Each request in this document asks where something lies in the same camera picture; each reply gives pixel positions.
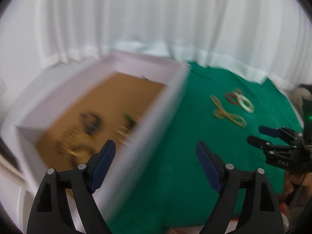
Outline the person's right hand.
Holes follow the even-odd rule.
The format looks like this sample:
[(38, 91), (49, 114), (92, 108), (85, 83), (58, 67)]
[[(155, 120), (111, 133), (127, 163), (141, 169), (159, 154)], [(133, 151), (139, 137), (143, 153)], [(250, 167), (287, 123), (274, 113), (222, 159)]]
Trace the person's right hand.
[(306, 173), (284, 173), (284, 188), (278, 196), (278, 202), (285, 202), (286, 198), (294, 194), (292, 203), (295, 206), (305, 206), (311, 198), (311, 172)]

